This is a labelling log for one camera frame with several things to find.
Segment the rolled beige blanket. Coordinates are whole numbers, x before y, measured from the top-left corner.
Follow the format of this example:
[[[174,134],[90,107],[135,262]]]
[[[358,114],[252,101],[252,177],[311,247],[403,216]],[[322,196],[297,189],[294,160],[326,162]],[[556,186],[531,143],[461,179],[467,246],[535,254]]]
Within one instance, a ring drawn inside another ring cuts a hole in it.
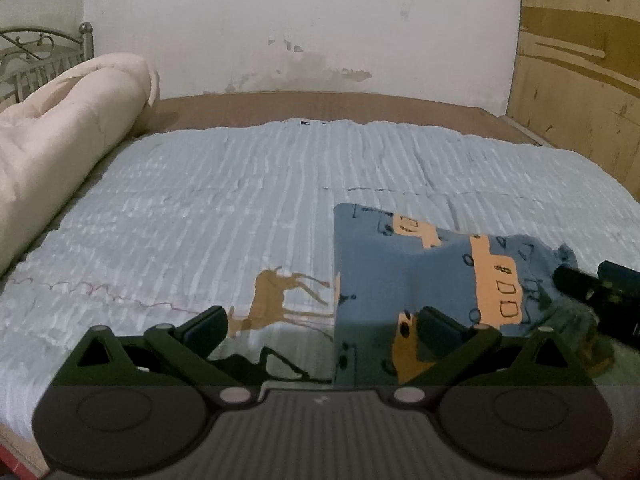
[[[1,270],[42,233],[94,166],[144,131],[160,97],[133,53],[92,58],[1,113]]]

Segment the brown wooden bed frame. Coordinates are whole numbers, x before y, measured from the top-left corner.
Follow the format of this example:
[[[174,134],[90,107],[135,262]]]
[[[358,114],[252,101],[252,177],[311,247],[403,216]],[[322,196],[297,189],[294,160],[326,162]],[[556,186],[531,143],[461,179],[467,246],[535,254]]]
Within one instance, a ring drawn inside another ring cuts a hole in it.
[[[479,107],[354,92],[205,93],[162,99],[146,130],[156,133],[214,127],[244,128],[292,118],[439,126],[487,139],[544,145],[506,116],[497,117]]]

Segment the brown plywood wardrobe panel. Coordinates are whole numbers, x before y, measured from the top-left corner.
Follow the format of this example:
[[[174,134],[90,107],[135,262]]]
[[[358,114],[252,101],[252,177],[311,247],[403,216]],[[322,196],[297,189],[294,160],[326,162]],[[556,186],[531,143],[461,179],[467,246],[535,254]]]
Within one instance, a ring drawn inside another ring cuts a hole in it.
[[[506,114],[639,193],[639,0],[521,0]]]

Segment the metal ornate headboard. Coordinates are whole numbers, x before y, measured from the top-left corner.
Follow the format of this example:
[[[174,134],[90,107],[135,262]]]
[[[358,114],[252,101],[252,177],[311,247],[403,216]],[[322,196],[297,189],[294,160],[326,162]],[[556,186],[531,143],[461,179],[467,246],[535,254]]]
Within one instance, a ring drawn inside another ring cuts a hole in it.
[[[66,70],[94,57],[93,26],[76,34],[39,26],[1,29],[1,109],[21,103]]]

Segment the light blue textured bedspread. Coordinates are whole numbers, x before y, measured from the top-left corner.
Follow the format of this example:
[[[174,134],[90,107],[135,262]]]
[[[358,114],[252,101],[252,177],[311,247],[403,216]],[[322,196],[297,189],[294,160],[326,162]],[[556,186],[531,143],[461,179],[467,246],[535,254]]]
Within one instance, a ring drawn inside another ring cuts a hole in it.
[[[221,356],[277,351],[274,374],[333,374],[333,211],[354,203],[462,233],[530,235],[594,271],[639,263],[639,206],[571,151],[391,122],[291,119],[122,144],[1,282],[1,421],[32,412],[89,327],[137,335],[214,304],[239,318],[258,276],[285,322]]]

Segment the blue pants with orange cars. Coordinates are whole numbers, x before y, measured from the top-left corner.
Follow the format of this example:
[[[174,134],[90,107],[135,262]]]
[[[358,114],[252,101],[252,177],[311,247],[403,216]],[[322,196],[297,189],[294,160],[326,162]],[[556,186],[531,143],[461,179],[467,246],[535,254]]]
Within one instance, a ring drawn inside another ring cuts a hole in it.
[[[590,377],[614,364],[589,308],[553,272],[565,245],[528,235],[463,234],[356,204],[334,209],[334,382],[402,385],[460,346],[477,324],[506,337],[553,328]]]

